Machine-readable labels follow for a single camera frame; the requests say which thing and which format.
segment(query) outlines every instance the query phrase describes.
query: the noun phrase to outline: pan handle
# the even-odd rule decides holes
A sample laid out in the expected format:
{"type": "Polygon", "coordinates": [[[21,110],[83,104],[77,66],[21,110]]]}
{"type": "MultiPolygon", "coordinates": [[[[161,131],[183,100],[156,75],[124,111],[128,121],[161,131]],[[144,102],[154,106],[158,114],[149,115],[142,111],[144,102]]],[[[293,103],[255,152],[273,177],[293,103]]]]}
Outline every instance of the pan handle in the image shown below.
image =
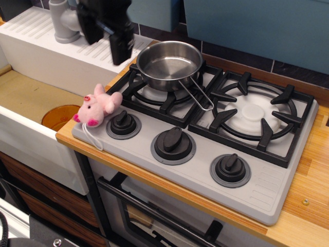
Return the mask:
{"type": "Polygon", "coordinates": [[[184,84],[178,80],[178,82],[180,83],[180,85],[185,89],[186,92],[188,92],[188,94],[192,97],[192,99],[195,101],[195,103],[197,103],[197,105],[203,110],[203,111],[212,111],[212,109],[214,108],[214,103],[209,99],[209,97],[205,94],[205,92],[199,87],[199,85],[193,80],[192,77],[190,77],[190,79],[194,82],[194,84],[197,86],[197,88],[201,91],[201,93],[205,96],[205,98],[209,101],[209,103],[211,104],[211,108],[210,109],[205,109],[202,107],[202,105],[196,100],[196,98],[190,93],[190,91],[188,91],[188,89],[184,86],[184,84]]]}

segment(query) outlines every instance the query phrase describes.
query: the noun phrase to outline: stainless steel pan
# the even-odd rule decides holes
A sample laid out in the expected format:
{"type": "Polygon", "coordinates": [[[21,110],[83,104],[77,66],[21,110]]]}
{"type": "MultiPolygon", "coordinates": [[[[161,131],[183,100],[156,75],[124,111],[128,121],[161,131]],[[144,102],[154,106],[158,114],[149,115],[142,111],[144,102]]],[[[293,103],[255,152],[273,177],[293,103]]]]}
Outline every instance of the stainless steel pan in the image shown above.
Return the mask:
{"type": "Polygon", "coordinates": [[[141,51],[136,64],[150,87],[165,92],[185,89],[202,110],[211,111],[214,104],[195,82],[202,62],[202,55],[194,46],[179,41],[164,41],[141,51]],[[188,90],[194,84],[211,103],[210,109],[203,108],[188,90]]]}

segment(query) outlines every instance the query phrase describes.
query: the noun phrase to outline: sink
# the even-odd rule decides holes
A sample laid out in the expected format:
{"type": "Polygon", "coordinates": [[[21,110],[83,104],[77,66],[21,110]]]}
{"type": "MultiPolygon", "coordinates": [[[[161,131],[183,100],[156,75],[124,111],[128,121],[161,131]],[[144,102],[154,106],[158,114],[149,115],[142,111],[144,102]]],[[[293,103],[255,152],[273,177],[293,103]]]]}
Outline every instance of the sink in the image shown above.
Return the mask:
{"type": "Polygon", "coordinates": [[[49,10],[32,7],[0,26],[0,69],[9,64],[0,78],[0,152],[86,195],[74,151],[40,124],[42,116],[63,104],[81,105],[97,83],[107,85],[150,42],[135,36],[133,57],[115,66],[106,37],[90,46],[83,36],[58,43],[49,10]]]}

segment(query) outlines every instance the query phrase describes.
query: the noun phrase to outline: wooden drawer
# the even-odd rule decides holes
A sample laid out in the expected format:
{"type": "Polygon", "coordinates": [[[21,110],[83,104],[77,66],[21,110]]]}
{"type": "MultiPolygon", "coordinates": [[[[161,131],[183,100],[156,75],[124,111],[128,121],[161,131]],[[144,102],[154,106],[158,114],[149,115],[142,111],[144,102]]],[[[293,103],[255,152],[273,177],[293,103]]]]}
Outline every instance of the wooden drawer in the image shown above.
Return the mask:
{"type": "Polygon", "coordinates": [[[1,152],[0,159],[13,177],[88,224],[99,227],[91,205],[82,196],[1,152]]]}
{"type": "Polygon", "coordinates": [[[19,193],[22,196],[23,200],[28,205],[28,207],[30,208],[30,210],[34,212],[36,215],[38,215],[39,217],[67,231],[73,236],[88,243],[92,247],[106,246],[105,240],[99,235],[77,224],[76,222],[72,221],[70,218],[48,207],[42,202],[32,198],[31,196],[25,194],[24,192],[19,191],[19,193]]]}

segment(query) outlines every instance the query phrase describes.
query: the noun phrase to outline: pink stuffed pig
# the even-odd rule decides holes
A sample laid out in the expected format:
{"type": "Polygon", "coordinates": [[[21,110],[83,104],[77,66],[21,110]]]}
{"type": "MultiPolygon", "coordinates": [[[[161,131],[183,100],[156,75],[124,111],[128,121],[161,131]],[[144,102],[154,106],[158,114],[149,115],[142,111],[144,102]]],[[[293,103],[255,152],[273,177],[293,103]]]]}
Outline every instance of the pink stuffed pig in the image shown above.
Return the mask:
{"type": "Polygon", "coordinates": [[[94,94],[88,94],[83,98],[83,104],[74,121],[86,124],[88,127],[97,127],[102,124],[104,117],[112,114],[122,103],[122,94],[115,92],[108,95],[102,84],[97,84],[94,94]]]}

